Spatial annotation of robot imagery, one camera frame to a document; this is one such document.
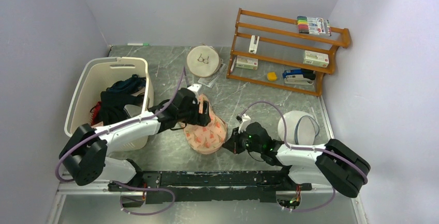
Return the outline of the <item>pink floral mesh laundry bag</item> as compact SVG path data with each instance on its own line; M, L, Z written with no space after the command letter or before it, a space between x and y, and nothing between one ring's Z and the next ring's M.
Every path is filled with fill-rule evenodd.
M217 116L206 95L201 94L198 100L209 104L210 122L207 126L180 123L189 146L200 154L212 154L218 151L227 138L227 123Z

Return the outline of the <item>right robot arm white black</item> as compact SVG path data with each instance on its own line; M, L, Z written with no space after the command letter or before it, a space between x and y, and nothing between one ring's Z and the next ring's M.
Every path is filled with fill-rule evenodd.
M355 198L368 183L370 164L337 139L320 145L287 145L272 139L258 122L245 131L234 128L223 148L234 154L258 153L271 166L288 168L280 175L280 185L291 190L298 184L332 186L342 195Z

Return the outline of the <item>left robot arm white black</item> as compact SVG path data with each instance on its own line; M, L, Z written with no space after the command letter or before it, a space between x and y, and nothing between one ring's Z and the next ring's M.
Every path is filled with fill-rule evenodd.
M198 100L200 84L179 89L173 99L113 125L81 125L60 152L57 167L64 166L78 186L95 180L122 183L131 191L144 184L143 171L132 160L109 154L135 140L175 130L177 123L205 127L210 123L209 103Z

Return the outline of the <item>paper leaflet under bag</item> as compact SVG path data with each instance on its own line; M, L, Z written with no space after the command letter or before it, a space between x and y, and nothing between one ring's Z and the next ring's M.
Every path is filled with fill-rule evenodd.
M219 79L219 77L221 76L221 74L223 73L223 71L226 69L226 65L225 64L221 64L218 71L216 71L213 75L206 77L206 78L200 78L198 80L198 83L212 88L213 85L215 84L215 82Z

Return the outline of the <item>round beige mesh bag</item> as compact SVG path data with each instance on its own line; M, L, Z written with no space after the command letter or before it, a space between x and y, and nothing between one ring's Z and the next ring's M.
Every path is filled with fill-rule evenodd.
M215 74L222 62L219 53L212 46L206 45L192 48L186 57L189 71L201 78Z

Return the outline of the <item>white dome mesh bag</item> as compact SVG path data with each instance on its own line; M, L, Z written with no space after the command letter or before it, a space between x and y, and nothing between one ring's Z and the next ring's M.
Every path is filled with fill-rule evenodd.
M282 142L294 145L313 145L319 134L319 125L314 117L303 111L290 111L280 118L277 133Z

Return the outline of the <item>cream plastic laundry basket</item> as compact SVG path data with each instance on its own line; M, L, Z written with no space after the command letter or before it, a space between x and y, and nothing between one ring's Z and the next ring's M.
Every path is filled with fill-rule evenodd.
M64 133L71 137L83 124L103 127L144 113L154 104L148 63L137 57L89 61L72 96Z

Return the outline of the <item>white box left shelf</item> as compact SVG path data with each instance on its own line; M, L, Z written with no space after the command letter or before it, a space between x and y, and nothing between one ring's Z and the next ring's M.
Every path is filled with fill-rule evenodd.
M258 69L258 59L238 55L236 57L236 67L250 70Z

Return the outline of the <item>white box shelf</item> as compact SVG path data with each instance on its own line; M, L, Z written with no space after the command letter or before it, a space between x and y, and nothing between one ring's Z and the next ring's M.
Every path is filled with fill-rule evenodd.
M305 50L303 63L316 67L327 68L329 65L329 56L328 54Z
M258 69L258 59L238 55L236 57L236 67L250 70Z

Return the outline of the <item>dark clothes in basket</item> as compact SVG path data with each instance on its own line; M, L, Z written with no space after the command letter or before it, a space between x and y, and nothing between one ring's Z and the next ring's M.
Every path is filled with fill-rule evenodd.
M147 79L133 74L126 80L115 82L100 93L100 101L90 109L92 127L115 124L142 111Z

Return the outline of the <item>yellow small object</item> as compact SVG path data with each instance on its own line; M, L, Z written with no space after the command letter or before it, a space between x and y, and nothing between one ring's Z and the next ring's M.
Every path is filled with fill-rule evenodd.
M277 75L275 72L269 72L267 73L267 80L268 81L276 81L277 80Z

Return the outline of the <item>white small device on shelf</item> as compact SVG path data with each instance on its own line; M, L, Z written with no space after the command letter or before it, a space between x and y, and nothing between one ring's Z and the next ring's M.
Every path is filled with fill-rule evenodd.
M251 36L250 44L249 44L249 48L248 48L248 52L250 54L256 54L257 53L259 40L260 40L259 36L256 36L256 35L252 35Z

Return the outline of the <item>white green marker pen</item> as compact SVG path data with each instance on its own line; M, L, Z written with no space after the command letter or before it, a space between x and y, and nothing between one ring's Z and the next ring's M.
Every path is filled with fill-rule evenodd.
M148 43L127 43L127 45L128 46L140 46L140 47L149 46Z

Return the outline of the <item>white stapler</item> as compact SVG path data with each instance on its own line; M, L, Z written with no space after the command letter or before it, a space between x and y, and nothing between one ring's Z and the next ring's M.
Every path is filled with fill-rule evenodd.
M292 85L313 85L314 81L308 78L284 78L284 83Z

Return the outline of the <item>blue black stapler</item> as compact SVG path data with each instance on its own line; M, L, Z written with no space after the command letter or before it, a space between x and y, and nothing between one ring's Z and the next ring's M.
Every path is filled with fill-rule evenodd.
M287 76L291 76L291 75L302 75L304 78L309 80L315 80L316 78L314 71L308 69L285 70L282 73L283 78L287 78Z

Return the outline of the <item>wooden shelf rack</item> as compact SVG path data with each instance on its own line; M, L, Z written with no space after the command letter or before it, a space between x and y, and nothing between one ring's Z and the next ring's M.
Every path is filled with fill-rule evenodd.
M352 44L349 29L331 27L331 32L331 36L300 34L297 20L240 8L235 21L235 32L226 77L287 91L321 96L324 76L335 73L335 58L338 49L347 49ZM260 37L256 54L248 52L252 35ZM328 67L322 68L304 64L305 50L328 54ZM239 76L233 71L236 68L238 55L258 59L260 67L277 64L282 69L313 70L316 75L314 84L292 85L284 82L275 83L267 79Z

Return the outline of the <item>white box right shelf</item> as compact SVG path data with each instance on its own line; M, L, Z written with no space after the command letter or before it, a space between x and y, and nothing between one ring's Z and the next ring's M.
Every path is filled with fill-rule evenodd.
M329 56L328 54L305 50L303 63L316 67L327 68L329 65Z

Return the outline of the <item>coloured marker pen pack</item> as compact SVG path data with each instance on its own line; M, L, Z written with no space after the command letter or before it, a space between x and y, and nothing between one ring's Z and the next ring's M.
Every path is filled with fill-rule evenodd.
M332 35L330 22L324 18L297 16L297 26L300 34Z

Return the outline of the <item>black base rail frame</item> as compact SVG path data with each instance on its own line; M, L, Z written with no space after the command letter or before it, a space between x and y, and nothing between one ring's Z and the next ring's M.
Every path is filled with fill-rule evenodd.
M246 201L286 203L300 193L317 190L331 191L326 185L296 184L287 171L145 171L138 183L125 188L106 180L96 180L85 186L62 183L59 191L67 195L119 196L124 208L146 204L171 205L177 202Z

